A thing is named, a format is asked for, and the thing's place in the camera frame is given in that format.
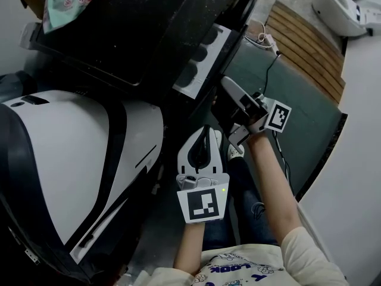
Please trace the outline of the person's right forearm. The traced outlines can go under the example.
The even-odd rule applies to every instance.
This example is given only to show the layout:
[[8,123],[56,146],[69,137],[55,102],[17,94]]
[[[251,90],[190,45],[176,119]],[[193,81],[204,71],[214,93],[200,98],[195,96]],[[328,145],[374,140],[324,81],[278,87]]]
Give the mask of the person's right forearm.
[[259,178],[268,223],[281,244],[290,231],[302,226],[297,202],[267,135],[252,135],[247,144]]

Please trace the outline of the black washing machine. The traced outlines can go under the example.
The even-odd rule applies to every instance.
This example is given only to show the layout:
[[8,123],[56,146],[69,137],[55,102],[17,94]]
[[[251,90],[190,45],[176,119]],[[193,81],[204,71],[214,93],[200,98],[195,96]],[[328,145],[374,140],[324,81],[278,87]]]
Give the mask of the black washing machine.
[[33,49],[57,59],[60,89],[127,95],[166,115],[173,85],[213,24],[236,30],[240,0],[93,0]]

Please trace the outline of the pink and green detergent bag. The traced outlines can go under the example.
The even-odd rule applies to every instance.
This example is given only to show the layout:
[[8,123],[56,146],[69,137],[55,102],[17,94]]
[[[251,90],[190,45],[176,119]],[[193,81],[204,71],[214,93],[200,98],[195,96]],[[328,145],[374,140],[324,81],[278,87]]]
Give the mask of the pink and green detergent bag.
[[42,26],[45,34],[74,21],[92,0],[45,0]]

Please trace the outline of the white and black domed appliance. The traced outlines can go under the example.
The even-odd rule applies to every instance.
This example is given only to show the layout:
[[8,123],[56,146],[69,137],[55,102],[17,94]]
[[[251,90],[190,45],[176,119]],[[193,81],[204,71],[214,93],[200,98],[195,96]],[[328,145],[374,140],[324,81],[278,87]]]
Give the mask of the white and black domed appliance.
[[163,143],[159,107],[49,90],[0,103],[0,209],[37,260],[93,282],[134,241]]

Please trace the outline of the person's left forearm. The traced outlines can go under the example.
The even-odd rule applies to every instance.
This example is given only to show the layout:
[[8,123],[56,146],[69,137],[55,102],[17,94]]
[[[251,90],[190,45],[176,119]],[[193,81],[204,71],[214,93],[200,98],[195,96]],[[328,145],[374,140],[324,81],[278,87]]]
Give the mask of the person's left forearm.
[[186,224],[174,259],[175,269],[195,276],[201,267],[205,223]]

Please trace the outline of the wooden slat mat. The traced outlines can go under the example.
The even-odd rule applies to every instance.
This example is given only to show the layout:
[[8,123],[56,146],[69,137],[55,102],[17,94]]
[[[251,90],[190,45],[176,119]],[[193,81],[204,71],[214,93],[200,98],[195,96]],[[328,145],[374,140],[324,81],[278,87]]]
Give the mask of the wooden slat mat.
[[275,1],[270,10],[266,30],[283,59],[338,105],[345,87],[341,78],[344,56],[340,50],[280,1]]

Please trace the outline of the white toilet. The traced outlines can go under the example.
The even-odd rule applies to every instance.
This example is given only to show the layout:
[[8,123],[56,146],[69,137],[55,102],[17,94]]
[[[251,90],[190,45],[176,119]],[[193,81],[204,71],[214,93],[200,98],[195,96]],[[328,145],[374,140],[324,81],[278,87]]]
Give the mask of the white toilet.
[[381,33],[381,4],[366,0],[313,0],[312,8],[338,36]]

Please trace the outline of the person's right white shoe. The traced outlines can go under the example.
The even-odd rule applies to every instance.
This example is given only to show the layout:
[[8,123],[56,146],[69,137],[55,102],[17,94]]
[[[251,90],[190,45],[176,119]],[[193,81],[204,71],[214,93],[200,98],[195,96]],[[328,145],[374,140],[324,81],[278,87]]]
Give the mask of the person's right white shoe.
[[239,145],[236,148],[234,145],[230,144],[227,149],[227,160],[231,161],[234,158],[244,157],[245,149],[243,145]]

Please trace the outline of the white slim appliance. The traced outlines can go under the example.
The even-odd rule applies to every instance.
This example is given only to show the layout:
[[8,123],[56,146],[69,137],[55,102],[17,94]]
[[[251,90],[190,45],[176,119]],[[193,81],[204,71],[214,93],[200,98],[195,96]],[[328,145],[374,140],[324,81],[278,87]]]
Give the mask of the white slim appliance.
[[40,24],[36,22],[30,22],[27,23],[20,34],[20,38],[18,41],[19,47],[27,50],[32,50],[33,49],[33,38],[38,32],[40,28]]

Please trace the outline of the person's cream printed shirt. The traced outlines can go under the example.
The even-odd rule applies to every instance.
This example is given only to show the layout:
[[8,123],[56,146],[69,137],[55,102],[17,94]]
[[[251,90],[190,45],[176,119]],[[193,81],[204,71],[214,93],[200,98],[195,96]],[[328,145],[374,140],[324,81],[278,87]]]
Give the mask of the person's cream printed shirt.
[[304,227],[281,246],[244,244],[202,252],[194,276],[173,268],[142,271],[133,286],[349,286]]

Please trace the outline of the dark green floor mat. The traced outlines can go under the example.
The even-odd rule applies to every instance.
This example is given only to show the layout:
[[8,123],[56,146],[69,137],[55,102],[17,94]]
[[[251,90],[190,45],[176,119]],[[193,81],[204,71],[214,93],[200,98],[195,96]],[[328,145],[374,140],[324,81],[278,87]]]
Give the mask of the dark green floor mat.
[[250,95],[265,91],[292,109],[278,140],[291,169],[297,200],[311,188],[341,135],[347,115],[281,55],[259,49],[243,39],[224,71]]

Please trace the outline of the white detergent drawer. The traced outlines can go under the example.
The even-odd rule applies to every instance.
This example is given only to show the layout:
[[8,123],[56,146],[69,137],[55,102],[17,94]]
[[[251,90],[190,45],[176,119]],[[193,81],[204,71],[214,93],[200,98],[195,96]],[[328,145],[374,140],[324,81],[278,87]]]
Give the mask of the white detergent drawer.
[[168,126],[185,123],[214,89],[241,33],[213,24],[173,85],[166,115]]

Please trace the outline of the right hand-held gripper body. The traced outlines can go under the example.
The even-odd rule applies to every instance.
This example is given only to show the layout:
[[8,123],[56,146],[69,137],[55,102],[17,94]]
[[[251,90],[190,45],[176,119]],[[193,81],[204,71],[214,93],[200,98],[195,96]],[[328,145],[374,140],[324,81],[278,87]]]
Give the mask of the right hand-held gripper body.
[[267,129],[282,133],[291,113],[291,108],[281,102],[267,98],[256,92],[255,97],[241,98],[244,112],[248,115],[244,127],[249,134],[257,134]]

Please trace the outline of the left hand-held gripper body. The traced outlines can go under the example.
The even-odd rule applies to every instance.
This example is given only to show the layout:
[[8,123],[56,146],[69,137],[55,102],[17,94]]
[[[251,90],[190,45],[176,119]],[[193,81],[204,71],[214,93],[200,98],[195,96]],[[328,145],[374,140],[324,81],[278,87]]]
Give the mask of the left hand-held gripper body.
[[229,189],[227,173],[212,176],[177,175],[177,192],[186,223],[201,223],[224,218]]

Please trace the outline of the white power strip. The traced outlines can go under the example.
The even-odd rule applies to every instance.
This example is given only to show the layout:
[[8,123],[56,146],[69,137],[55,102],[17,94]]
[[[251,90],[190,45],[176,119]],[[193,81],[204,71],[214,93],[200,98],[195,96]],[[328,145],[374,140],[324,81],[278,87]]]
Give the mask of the white power strip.
[[264,37],[264,43],[266,46],[276,55],[280,55],[279,48],[277,46],[276,41],[273,39],[271,34],[266,34]]

